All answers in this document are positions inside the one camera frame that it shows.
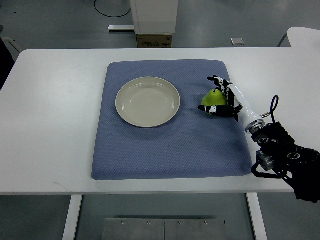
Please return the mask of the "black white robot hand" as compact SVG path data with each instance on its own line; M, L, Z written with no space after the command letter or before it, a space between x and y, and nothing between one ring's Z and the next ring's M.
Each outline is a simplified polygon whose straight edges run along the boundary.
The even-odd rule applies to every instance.
M199 105L198 109L212 116L233 117L248 134L265 127L263 118L252 110L239 88L232 82L216 75L207 77L226 98L226 105Z

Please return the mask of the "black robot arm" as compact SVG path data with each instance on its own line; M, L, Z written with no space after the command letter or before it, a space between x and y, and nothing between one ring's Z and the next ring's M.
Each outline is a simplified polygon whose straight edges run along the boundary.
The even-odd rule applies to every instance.
M292 187L298 200L317 203L320 200L320 153L296 145L280 122L275 121L278 101L277 95L271 101L268 114L272 122L251 136L260 146L251 172L258 178L282 179Z

